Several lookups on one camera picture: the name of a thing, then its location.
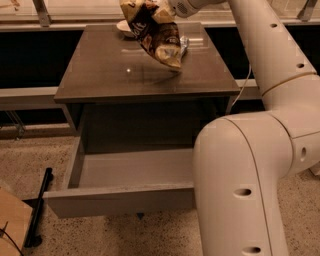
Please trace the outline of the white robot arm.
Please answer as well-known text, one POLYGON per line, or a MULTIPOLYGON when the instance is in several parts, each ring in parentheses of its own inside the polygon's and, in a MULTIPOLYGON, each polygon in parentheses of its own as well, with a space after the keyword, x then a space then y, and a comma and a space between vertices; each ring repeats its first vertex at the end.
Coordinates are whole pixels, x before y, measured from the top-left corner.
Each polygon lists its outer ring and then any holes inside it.
POLYGON ((267 0, 169 0, 180 17, 228 2, 261 112, 206 125, 193 150, 203 256, 289 256, 277 185, 320 161, 320 77, 267 0))

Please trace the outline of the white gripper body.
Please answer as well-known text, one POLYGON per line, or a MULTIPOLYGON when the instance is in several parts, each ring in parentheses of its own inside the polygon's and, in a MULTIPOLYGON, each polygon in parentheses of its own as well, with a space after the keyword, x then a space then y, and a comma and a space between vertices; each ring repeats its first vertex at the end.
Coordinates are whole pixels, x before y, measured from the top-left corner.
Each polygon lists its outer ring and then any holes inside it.
POLYGON ((191 0, 169 0, 169 5, 175 11, 176 15, 181 18, 190 17, 199 11, 199 9, 191 3, 191 0))

